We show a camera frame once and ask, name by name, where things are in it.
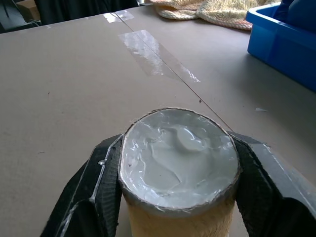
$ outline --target blue container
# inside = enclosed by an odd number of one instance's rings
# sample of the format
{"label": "blue container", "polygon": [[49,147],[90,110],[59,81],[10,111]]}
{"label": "blue container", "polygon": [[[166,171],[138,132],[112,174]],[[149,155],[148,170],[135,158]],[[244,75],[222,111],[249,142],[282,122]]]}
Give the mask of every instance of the blue container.
{"label": "blue container", "polygon": [[273,19],[280,3],[255,7],[248,52],[309,89],[316,91],[316,34]]}

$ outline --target clear tape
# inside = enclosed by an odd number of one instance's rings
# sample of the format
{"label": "clear tape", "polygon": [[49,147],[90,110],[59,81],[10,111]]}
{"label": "clear tape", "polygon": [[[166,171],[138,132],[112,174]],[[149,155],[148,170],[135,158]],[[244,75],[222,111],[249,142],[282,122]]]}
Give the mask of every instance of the clear tape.
{"label": "clear tape", "polygon": [[122,21],[127,21],[134,18],[134,16],[127,10],[116,11],[115,13]]}
{"label": "clear tape", "polygon": [[115,13],[105,13],[103,16],[108,20],[109,23],[121,22],[121,19]]}
{"label": "clear tape", "polygon": [[148,31],[135,31],[118,37],[147,75],[162,75],[184,82],[200,82]]}

